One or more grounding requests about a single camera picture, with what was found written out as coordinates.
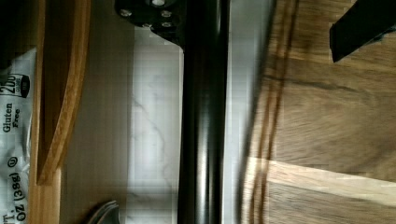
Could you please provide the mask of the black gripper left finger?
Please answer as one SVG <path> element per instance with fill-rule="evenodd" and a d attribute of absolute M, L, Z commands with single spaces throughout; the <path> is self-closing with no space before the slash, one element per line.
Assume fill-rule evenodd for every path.
<path fill-rule="evenodd" d="M 185 47 L 187 0 L 115 0 L 119 16 L 137 27 Z"/>

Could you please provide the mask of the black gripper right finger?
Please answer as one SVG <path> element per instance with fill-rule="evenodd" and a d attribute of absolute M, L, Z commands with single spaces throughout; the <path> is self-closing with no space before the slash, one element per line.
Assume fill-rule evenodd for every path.
<path fill-rule="evenodd" d="M 332 61 L 393 33 L 395 24 L 396 0 L 357 0 L 330 29 Z"/>

